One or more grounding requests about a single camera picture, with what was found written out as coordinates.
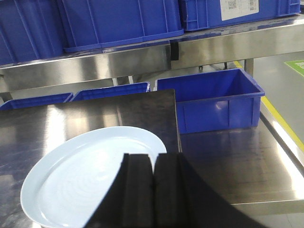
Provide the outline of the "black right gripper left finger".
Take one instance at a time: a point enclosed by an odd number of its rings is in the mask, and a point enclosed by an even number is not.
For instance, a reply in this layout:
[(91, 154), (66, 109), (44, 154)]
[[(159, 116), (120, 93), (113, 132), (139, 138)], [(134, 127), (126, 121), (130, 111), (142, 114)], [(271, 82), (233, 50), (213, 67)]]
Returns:
[(124, 154), (119, 172), (87, 228), (152, 228), (153, 173), (146, 154)]

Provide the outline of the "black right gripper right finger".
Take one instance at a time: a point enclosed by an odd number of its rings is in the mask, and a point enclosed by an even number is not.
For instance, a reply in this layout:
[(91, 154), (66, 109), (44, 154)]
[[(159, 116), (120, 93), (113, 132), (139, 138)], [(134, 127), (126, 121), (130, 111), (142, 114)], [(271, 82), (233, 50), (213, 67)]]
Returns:
[(155, 170), (157, 228), (262, 228), (213, 190), (181, 153), (160, 154)]

